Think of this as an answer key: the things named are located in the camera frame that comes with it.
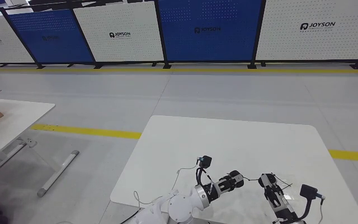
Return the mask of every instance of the white pegboard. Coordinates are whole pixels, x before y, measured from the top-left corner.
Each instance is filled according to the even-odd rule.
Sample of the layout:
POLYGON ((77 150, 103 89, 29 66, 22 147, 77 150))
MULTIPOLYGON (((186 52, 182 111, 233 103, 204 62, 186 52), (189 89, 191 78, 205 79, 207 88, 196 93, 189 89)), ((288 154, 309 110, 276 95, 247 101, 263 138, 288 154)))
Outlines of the white pegboard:
POLYGON ((74 9, 98 62, 164 60, 154 2, 74 9))
POLYGON ((32 57, 22 45, 8 22, 0 16, 0 63, 33 63, 32 57))
POLYGON ((256 59, 358 59, 357 11, 357 0, 267 0, 256 59))

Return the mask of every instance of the blue pegboard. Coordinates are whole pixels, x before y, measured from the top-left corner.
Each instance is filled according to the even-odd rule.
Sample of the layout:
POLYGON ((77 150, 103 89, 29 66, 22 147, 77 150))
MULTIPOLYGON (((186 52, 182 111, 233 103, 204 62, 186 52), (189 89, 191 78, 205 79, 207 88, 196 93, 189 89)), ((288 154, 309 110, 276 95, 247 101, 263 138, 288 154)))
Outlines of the blue pegboard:
POLYGON ((159 0, 168 60, 251 60, 261 0, 159 0))
POLYGON ((93 61, 70 10, 9 17, 38 62, 93 61))

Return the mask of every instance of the black metal frame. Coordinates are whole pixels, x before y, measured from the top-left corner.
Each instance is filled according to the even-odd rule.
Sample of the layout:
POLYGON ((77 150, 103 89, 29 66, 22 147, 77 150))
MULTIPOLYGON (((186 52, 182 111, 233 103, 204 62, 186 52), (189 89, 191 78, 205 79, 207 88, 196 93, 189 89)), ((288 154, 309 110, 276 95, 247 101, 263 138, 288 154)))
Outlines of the black metal frame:
POLYGON ((252 58, 250 64, 247 66, 248 69, 256 69, 256 65, 255 65, 256 54, 257 54, 258 42, 260 40, 260 35, 261 35, 261 27, 263 22, 263 15, 265 14, 265 8, 266 8, 266 0, 262 0, 260 5, 260 12, 258 14, 258 23, 256 28, 255 43, 253 45, 252 58))
MULTIPOLYGON (((161 35, 161 39, 163 40, 162 46, 163 46, 163 55, 165 55, 164 56, 164 60, 165 60, 167 58, 167 53, 166 53, 166 49, 165 49, 162 20, 161 20, 160 11, 159 11, 158 0, 154 0, 154 4, 156 5, 158 25, 160 24, 159 25, 159 33, 161 35)), ((262 0, 261 6, 260 6, 260 12, 259 12, 257 30, 256 30, 256 35, 255 35, 254 49, 253 49, 251 59, 249 59, 249 60, 167 60, 167 62, 168 63, 253 63, 254 68, 256 68, 254 61, 256 58, 258 40, 260 38, 263 12, 265 11, 265 5, 266 5, 266 0, 262 0)))
POLYGON ((31 6, 19 6, 19 7, 12 7, 12 8, 1 8, 1 12, 3 13, 4 18, 7 20, 7 22, 9 23, 10 27, 12 28, 12 30, 15 32, 16 36, 20 39, 21 43, 24 45, 25 49, 28 51, 28 53, 30 54, 30 56, 32 57, 32 59, 34 60, 34 63, 0 63, 2 64, 0 67, 4 67, 8 64, 35 64, 37 65, 38 69, 44 68, 43 64, 68 64, 68 67, 73 66, 74 64, 85 64, 85 65, 95 65, 95 69, 99 69, 104 65, 121 65, 121 64, 145 64, 145 63, 152 63, 152 67, 155 67, 157 65, 157 63, 164 63, 164 69, 169 69, 171 67, 171 65, 169 63, 250 63, 249 65, 247 65, 247 67, 249 69, 256 69, 256 65, 255 63, 261 63, 261 66, 265 67, 266 63, 277 63, 277 62, 282 62, 282 63, 327 63, 327 62, 341 62, 341 63, 354 63, 351 64, 350 66, 353 69, 358 69, 358 59, 332 59, 332 60, 256 60, 256 55, 257 55, 257 48, 258 48, 258 43, 260 40, 260 35, 261 35, 261 27, 262 27, 262 22, 263 22, 263 16, 265 14, 265 7, 266 7, 266 0, 261 0, 261 5, 260 5, 260 12, 259 12, 259 17, 258 17, 258 24, 257 24, 257 28, 256 28, 256 35, 255 35, 255 42, 254 42, 254 49, 252 52, 252 58, 250 60, 168 60, 167 58, 167 51, 166 51, 166 45, 165 45, 165 40, 164 40, 164 34, 163 34, 163 27, 162 27, 162 20, 161 20, 161 16, 160 16, 160 9, 159 9, 159 0, 153 0, 154 1, 154 6, 156 8, 156 16, 157 16, 157 22, 158 22, 158 28, 159 28, 159 34, 160 34, 160 38, 161 38, 161 44, 162 44, 162 52, 163 52, 163 57, 164 60, 159 60, 159 61, 126 61, 126 62, 97 62, 93 56, 92 50, 90 48, 90 46, 88 45, 88 41, 83 33, 83 30, 77 20, 76 14, 74 13, 73 9, 73 2, 81 2, 81 3, 85 3, 85 2, 93 2, 96 0, 64 0, 64 2, 57 2, 57 3, 47 3, 47 4, 37 4, 37 5, 31 5, 31 6), (42 6, 42 5, 56 5, 56 4, 67 4, 68 9, 71 10, 71 13, 74 17, 74 20, 76 21, 76 24, 80 30, 80 33, 82 35, 82 38, 84 40, 84 42, 86 43, 86 47, 92 57, 93 62, 46 62, 46 63, 39 63, 36 58, 34 57, 34 55, 32 54, 31 50, 29 49, 29 47, 25 44, 24 40, 22 39, 22 37, 20 36, 20 34, 17 32, 14 24, 12 23, 12 21, 10 20, 8 14, 7 14, 7 10, 14 10, 14 9, 21 9, 21 8, 31 8, 31 7, 36 7, 36 6, 42 6))
POLYGON ((160 13, 160 10, 159 10, 159 0, 154 0, 154 6, 156 8, 159 35, 161 37, 161 44, 162 44, 162 51, 163 51, 163 58, 164 58, 164 67, 163 68, 164 69, 170 69, 172 66, 169 64, 168 58, 167 58, 167 50, 166 50, 166 44, 165 44, 165 40, 164 40, 161 13, 160 13))
POLYGON ((324 59, 324 60, 255 60, 266 67, 266 63, 355 63, 350 64, 353 69, 358 69, 358 59, 324 59))
MULTIPOLYGON (((30 51, 29 47, 25 44, 24 40, 22 39, 21 35, 17 32, 15 25, 12 23, 11 19, 9 18, 9 15, 6 12, 6 9, 4 7, 0 8, 0 12, 2 13, 2 15, 4 16, 5 20, 7 21, 7 23, 10 25, 11 29, 14 31, 14 33, 16 34, 17 38, 20 40, 21 44, 25 47, 25 49, 27 50, 27 52, 29 53, 29 55, 31 56, 32 60, 34 60, 34 63, 30 63, 30 64, 35 64, 37 65, 38 69, 43 69, 45 66, 43 66, 42 64, 40 64, 35 56, 33 55, 33 53, 30 51)), ((2 67, 8 65, 8 64, 29 64, 29 63, 1 63, 2 67)))
POLYGON ((73 16, 73 18, 74 18, 74 20, 75 20, 75 22, 76 22, 76 24, 77 24, 78 30, 79 30, 79 32, 81 33, 81 36, 82 36, 82 38, 83 38, 83 40, 84 40, 84 43, 85 43, 85 45, 86 45, 86 47, 87 47, 87 50, 88 50, 89 54, 91 55, 93 64, 95 65, 94 69, 100 69, 102 66, 99 65, 99 64, 96 62, 95 56, 93 56, 92 50, 91 50, 90 46, 88 45, 87 39, 86 39, 86 37, 84 36, 83 30, 82 30, 82 28, 81 28, 81 26, 80 26, 80 24, 79 24, 79 22, 78 22, 78 20, 77 20, 76 14, 75 14, 74 11, 73 11, 72 1, 71 1, 71 0, 67 0, 67 5, 68 5, 68 9, 71 11, 71 14, 72 14, 72 16, 73 16))

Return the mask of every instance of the white table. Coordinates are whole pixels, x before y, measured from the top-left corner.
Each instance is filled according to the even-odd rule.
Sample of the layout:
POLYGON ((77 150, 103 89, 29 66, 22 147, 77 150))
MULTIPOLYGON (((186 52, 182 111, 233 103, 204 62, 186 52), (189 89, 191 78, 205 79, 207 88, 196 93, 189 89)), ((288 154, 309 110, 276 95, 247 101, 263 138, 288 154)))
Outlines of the white table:
POLYGON ((42 197, 47 192, 64 169, 66 169, 74 157, 79 153, 75 150, 63 164, 57 164, 49 155, 38 151, 35 147, 37 142, 23 133, 54 107, 55 104, 0 99, 0 111, 4 114, 4 116, 0 118, 0 166, 28 144, 32 149, 32 152, 44 160, 55 171, 50 179, 38 191, 37 195, 39 197, 42 197), (16 139, 21 139, 23 141, 8 154, 3 153, 3 150, 16 139))
MULTIPOLYGON (((299 196, 300 188, 308 184, 327 197, 322 223, 356 223, 358 219, 358 205, 317 130, 310 125, 153 116, 112 191, 111 201, 137 206, 133 197, 136 190, 141 201, 150 202, 170 192, 179 168, 193 167, 196 158, 203 155, 213 158, 207 171, 214 181, 238 170, 250 179, 273 172, 293 183, 284 192, 292 198, 289 202, 298 216, 306 204, 299 196)), ((175 188, 188 194, 194 185, 195 169, 183 170, 175 188)), ((307 224, 318 223, 319 202, 313 201, 307 224)), ((203 212, 195 210, 193 216, 232 224, 276 220, 263 188, 257 181, 246 180, 243 187, 223 194, 203 212)))

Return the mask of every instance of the logo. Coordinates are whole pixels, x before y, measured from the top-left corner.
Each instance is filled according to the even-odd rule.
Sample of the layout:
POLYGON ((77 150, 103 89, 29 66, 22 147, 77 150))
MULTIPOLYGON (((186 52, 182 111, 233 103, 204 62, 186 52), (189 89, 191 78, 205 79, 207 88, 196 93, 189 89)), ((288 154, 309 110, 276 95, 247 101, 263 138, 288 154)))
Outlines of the logo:
POLYGON ((303 24, 301 24, 301 28, 300 30, 313 30, 313 31, 330 31, 333 29, 333 27, 335 26, 336 22, 313 22, 310 25, 305 22, 303 24))
POLYGON ((194 28, 194 34, 199 34, 200 32, 208 32, 208 31, 221 31, 221 27, 196 27, 194 28))
POLYGON ((43 40, 45 41, 51 41, 51 40, 57 40, 60 39, 59 36, 43 36, 43 40))
POLYGON ((130 32, 110 32, 111 38, 129 38, 130 32))
POLYGON ((305 22, 304 24, 301 25, 301 30, 302 29, 306 30, 307 28, 308 28, 308 23, 305 22))

